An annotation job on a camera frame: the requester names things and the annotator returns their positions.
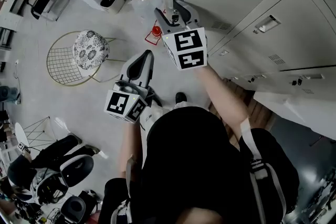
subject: black and white marker cube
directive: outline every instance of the black and white marker cube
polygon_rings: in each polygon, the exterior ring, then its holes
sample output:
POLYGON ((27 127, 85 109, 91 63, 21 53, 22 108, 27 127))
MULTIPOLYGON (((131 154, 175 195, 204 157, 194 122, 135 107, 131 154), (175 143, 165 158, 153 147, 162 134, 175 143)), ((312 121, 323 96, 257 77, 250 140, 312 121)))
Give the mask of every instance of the black and white marker cube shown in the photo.
POLYGON ((178 70, 207 65, 206 37, 203 27, 167 34, 162 39, 178 70))
POLYGON ((104 111, 118 120, 135 123, 146 106, 138 94, 109 90, 104 111))

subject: white floor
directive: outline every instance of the white floor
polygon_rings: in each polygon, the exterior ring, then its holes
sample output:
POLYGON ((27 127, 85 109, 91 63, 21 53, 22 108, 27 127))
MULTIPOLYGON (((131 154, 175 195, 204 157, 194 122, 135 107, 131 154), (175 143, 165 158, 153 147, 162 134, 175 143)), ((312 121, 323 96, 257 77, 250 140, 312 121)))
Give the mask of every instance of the white floor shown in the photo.
MULTIPOLYGON (((100 148, 107 156, 95 156, 93 172, 81 184, 70 190, 79 194, 93 189, 103 194, 105 183, 118 174, 118 154, 122 141, 122 122, 103 112, 105 98, 114 81, 97 83, 90 80, 76 87, 64 87, 48 74, 46 58, 51 44, 61 35, 75 30, 92 29, 104 37, 114 37, 110 58, 127 60, 134 54, 151 49, 155 55, 154 74, 150 85, 166 103, 174 103, 175 93, 183 91, 188 100, 199 105, 208 102, 193 71, 178 71, 160 42, 157 46, 144 41, 147 33, 126 3, 117 15, 92 9, 82 0, 71 0, 57 22, 36 20, 26 6, 24 19, 12 39, 11 60, 0 76, 2 85, 17 87, 13 77, 15 61, 22 91, 22 104, 6 104, 13 120, 23 127, 50 116, 57 139, 73 132, 86 143, 100 148)), ((109 79, 120 71, 122 63, 106 62, 98 73, 109 79)))

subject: air vent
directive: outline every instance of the air vent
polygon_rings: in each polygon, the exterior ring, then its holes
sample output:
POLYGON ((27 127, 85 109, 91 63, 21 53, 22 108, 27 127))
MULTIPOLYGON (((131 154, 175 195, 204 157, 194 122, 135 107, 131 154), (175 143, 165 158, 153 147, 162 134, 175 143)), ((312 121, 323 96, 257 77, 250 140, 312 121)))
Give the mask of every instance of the air vent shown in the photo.
POLYGON ((212 24, 211 28, 216 28, 220 30, 227 30, 231 27, 231 24, 224 23, 224 22, 219 22, 219 21, 214 21, 212 24))
POLYGON ((268 56, 269 59, 271 59, 274 63, 277 65, 283 65, 286 63, 284 60, 282 60, 277 54, 273 54, 271 56, 268 56))
POLYGON ((314 94, 314 92, 310 89, 302 89, 306 94, 314 94))

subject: black shirt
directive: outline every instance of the black shirt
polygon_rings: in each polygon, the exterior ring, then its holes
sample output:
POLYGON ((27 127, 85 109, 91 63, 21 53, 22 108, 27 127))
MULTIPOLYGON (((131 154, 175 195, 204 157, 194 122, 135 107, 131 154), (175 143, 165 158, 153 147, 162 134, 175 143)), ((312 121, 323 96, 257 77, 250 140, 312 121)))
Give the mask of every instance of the black shirt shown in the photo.
MULTIPOLYGON (((256 223, 248 150, 242 139, 239 144, 245 158, 230 144, 223 123, 202 108, 165 114, 149 131, 141 183, 131 185, 132 215, 139 222, 175 223, 182 210, 199 207, 216 211, 227 223, 256 223)), ((127 197, 125 179, 110 180, 99 223, 109 223, 127 197)))

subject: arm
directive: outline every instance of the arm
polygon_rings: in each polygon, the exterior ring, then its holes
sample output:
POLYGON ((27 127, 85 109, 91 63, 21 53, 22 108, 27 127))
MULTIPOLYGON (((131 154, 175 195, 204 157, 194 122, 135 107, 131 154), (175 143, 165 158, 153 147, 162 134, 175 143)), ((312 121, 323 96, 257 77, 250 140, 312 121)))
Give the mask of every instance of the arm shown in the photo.
POLYGON ((130 157, 136 161, 136 165, 132 168, 132 181, 136 181, 142 168, 142 142, 140 123, 125 123, 124 137, 121 145, 119 172, 120 177, 126 178, 126 165, 130 157))
POLYGON ((202 82, 217 112, 231 127, 239 141, 242 136, 240 124, 248 117, 245 104, 224 85, 219 75, 209 65, 196 68, 195 73, 202 82))

